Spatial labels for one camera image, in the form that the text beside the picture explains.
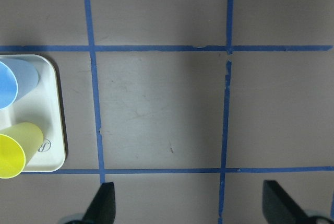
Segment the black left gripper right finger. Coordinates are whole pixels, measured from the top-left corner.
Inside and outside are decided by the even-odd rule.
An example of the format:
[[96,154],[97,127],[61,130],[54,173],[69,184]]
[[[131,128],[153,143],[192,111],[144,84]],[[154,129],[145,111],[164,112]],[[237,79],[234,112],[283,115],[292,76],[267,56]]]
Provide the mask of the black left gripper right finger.
[[263,181],[262,211],[270,224],[316,223],[275,180]]

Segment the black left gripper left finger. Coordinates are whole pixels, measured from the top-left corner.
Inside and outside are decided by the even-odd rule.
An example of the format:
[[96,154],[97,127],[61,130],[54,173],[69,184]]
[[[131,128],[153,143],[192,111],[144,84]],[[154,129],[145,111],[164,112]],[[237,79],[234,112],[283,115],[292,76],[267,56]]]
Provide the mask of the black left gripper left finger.
[[113,182],[102,183],[82,218],[83,223],[114,223],[116,216]]

